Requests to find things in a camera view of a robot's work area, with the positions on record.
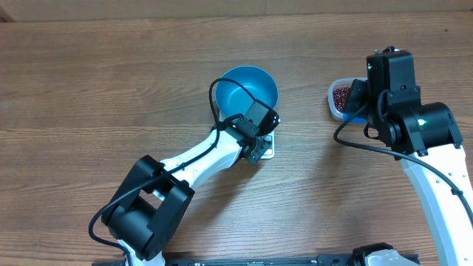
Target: table surface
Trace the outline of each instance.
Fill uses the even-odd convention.
[[[208,135],[208,85],[239,65],[266,69],[279,86],[276,156],[198,188],[167,257],[388,242],[437,264],[400,164],[333,141],[327,89],[366,76],[375,48],[409,50],[423,102],[454,112],[472,172],[472,12],[0,24],[0,36],[0,265],[122,259],[89,238],[90,218],[138,158],[173,157]],[[362,129],[344,137],[372,143]],[[96,231],[110,239],[102,224]]]

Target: robotic arm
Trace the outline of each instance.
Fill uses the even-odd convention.
[[[194,190],[240,158],[256,164],[271,145],[265,135],[279,122],[272,108],[255,100],[245,115],[218,123],[206,140],[183,154],[160,162],[149,155],[139,159],[111,199],[113,207],[101,216],[110,234],[130,252],[126,262],[115,264],[164,265],[161,250],[177,230]],[[150,180],[155,181],[143,186]],[[139,196],[139,186],[162,200],[158,209]]]
[[[452,112],[443,103],[421,104],[421,88],[415,83],[413,58],[407,51],[394,47],[376,51],[367,57],[367,73],[367,81],[353,81],[344,112],[351,114],[351,119],[367,119],[365,135],[382,141],[392,151],[339,140],[337,134],[349,120],[334,138],[344,145],[391,154],[400,160],[418,193],[440,265],[473,265],[473,190],[463,139]],[[368,128],[376,129],[378,136],[370,137]],[[397,258],[394,262],[399,262],[401,257],[391,257],[392,250],[388,250],[365,254],[365,265],[409,265],[393,264],[392,259],[382,262],[381,258]]]

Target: kidney beans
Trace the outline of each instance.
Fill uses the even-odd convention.
[[[343,108],[345,107],[345,102],[348,99],[348,91],[350,88],[348,86],[334,89],[333,90],[333,102],[335,103],[335,107],[340,112],[343,112]]]

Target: blue bowl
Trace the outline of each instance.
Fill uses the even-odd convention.
[[[278,103],[278,87],[274,79],[256,66],[237,66],[226,72],[222,78],[230,78],[242,84],[258,100],[274,109]],[[220,81],[215,90],[215,99],[220,112],[229,117],[246,114],[253,100],[237,85]]]

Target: green indicator light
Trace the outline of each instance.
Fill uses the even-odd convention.
[[[419,126],[427,124],[427,121],[425,121],[424,119],[418,119],[417,122],[419,123]]]

